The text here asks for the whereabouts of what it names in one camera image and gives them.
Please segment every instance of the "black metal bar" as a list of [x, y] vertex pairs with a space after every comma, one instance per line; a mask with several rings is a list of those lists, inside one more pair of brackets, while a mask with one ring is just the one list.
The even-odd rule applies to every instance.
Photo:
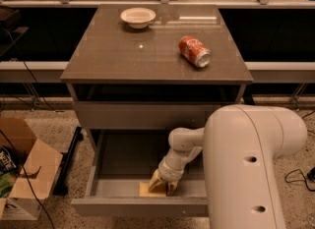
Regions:
[[67, 178], [68, 170], [70, 167], [73, 153], [76, 149], [76, 145], [77, 145], [78, 141], [81, 141], [83, 138], [83, 136], [81, 134], [81, 130], [82, 130], [81, 127], [76, 128], [75, 134], [73, 135], [73, 138], [72, 138], [70, 146], [69, 146], [69, 150], [68, 150], [67, 154], [63, 157], [64, 162], [63, 162], [56, 186], [54, 188], [53, 195], [65, 196], [68, 194], [68, 188], [65, 185], [65, 180]]

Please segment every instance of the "open drawer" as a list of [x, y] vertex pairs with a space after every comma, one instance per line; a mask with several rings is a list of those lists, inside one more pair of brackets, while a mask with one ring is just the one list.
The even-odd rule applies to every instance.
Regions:
[[171, 197], [140, 197], [168, 152], [168, 131], [102, 131], [82, 199], [82, 216], [208, 216], [202, 156], [186, 166]]

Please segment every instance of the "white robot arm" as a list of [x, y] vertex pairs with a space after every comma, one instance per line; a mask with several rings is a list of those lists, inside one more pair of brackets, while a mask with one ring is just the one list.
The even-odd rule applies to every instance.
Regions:
[[226, 106], [204, 130], [179, 128], [170, 134], [171, 149], [150, 186], [165, 181], [175, 189], [186, 163], [203, 148], [211, 228], [284, 229], [273, 160], [296, 153], [306, 140], [306, 126], [293, 111]]

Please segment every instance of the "cardboard box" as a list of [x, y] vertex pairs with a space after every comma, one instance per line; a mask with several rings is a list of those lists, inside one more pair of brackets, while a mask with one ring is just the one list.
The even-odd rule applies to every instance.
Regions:
[[[44, 203], [53, 187], [62, 154], [38, 139], [23, 119], [0, 118], [0, 130], [7, 136], [25, 162], [29, 174], [38, 174], [30, 179], [37, 198]], [[10, 147], [0, 134], [0, 145]], [[6, 199], [0, 199], [0, 219], [38, 220], [42, 208], [35, 199], [29, 182], [19, 177]]]

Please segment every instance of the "green object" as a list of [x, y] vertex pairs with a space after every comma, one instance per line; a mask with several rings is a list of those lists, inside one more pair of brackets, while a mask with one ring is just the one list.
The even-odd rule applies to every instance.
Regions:
[[9, 196], [16, 180], [17, 174], [14, 171], [9, 171], [0, 176], [0, 198]]

